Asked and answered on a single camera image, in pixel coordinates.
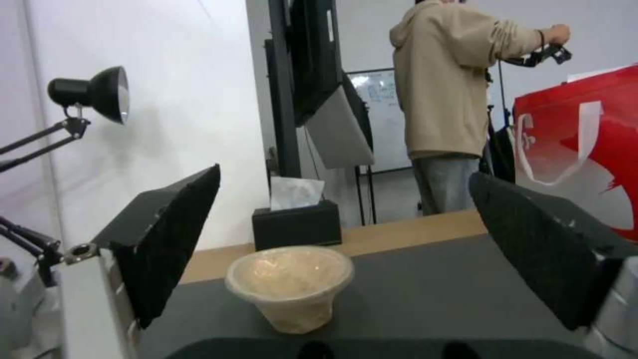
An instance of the white wall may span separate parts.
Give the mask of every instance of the white wall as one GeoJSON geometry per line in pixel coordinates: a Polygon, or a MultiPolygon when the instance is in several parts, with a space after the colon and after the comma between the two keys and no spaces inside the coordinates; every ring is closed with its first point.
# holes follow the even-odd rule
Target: white wall
{"type": "MultiPolygon", "coordinates": [[[[54,77],[123,65],[129,123],[94,112],[52,158],[66,245],[89,241],[139,192],[219,163],[222,184],[198,249],[252,240],[268,205],[246,7],[224,0],[28,2],[42,98],[54,77]]],[[[48,124],[62,110],[45,101],[48,124]]]]}
{"type": "Polygon", "coordinates": [[[394,67],[390,29],[414,0],[336,0],[341,64],[346,72],[394,67]]]}
{"type": "MultiPolygon", "coordinates": [[[[22,0],[0,1],[0,49],[0,146],[5,146],[44,126],[22,0]]],[[[25,155],[46,144],[34,142],[0,156],[0,161],[25,155]]],[[[0,215],[53,238],[61,237],[48,157],[39,157],[0,174],[0,215]]],[[[29,254],[2,236],[1,256],[10,256],[20,269],[30,270],[34,263],[29,254]]]]}

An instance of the black tripod leg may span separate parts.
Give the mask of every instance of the black tripod leg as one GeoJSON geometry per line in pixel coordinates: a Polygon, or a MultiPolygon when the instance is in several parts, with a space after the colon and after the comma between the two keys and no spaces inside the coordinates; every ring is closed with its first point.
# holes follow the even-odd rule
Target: black tripod leg
{"type": "Polygon", "coordinates": [[[361,182],[359,177],[361,176],[361,169],[359,166],[355,167],[355,181],[357,182],[357,196],[359,197],[359,211],[361,213],[361,225],[366,225],[366,217],[363,214],[363,200],[361,199],[361,182]]]}
{"type": "Polygon", "coordinates": [[[375,188],[372,183],[372,167],[367,167],[367,185],[370,191],[370,206],[372,207],[372,223],[376,224],[375,188]]]}

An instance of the hood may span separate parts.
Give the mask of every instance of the hood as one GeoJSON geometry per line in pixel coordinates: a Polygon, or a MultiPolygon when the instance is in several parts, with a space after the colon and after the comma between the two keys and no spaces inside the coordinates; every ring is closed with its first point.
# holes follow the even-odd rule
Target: hood
{"type": "Polygon", "coordinates": [[[408,12],[403,16],[403,20],[395,27],[390,30],[390,43],[396,49],[400,49],[405,45],[405,42],[408,40],[410,35],[410,31],[412,30],[412,20],[414,17],[421,12],[422,10],[431,7],[441,5],[440,0],[425,0],[424,2],[418,4],[417,6],[413,6],[412,9],[408,10],[408,12]]]}

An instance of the black tissue box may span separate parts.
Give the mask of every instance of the black tissue box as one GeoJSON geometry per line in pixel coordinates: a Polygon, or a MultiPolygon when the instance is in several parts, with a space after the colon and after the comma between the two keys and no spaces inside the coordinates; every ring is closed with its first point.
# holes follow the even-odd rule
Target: black tissue box
{"type": "Polygon", "coordinates": [[[339,207],[330,201],[316,206],[271,211],[260,208],[253,213],[255,249],[293,245],[341,244],[339,207]]]}

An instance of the black pole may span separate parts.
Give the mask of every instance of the black pole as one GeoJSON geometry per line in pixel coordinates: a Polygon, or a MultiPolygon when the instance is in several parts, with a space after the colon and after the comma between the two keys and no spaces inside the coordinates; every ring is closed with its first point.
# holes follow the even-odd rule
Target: black pole
{"type": "Polygon", "coordinates": [[[359,166],[355,166],[355,181],[357,182],[357,195],[359,197],[359,211],[361,213],[361,225],[366,225],[366,216],[363,213],[363,199],[361,198],[361,182],[359,177],[361,176],[361,169],[359,166]]]}
{"type": "Polygon", "coordinates": [[[367,167],[367,185],[370,191],[370,206],[372,207],[372,223],[376,224],[375,188],[372,184],[372,167],[367,167]]]}
{"type": "Polygon", "coordinates": [[[56,286],[56,282],[53,279],[53,274],[51,273],[52,265],[53,264],[49,263],[46,258],[44,257],[38,258],[38,274],[40,274],[40,278],[42,279],[42,282],[47,288],[56,286]]]}
{"type": "Polygon", "coordinates": [[[272,115],[279,174],[301,178],[301,160],[297,144],[297,120],[292,91],[292,64],[286,32],[289,13],[287,0],[269,0],[272,40],[265,41],[268,79],[271,89],[272,115]]]}

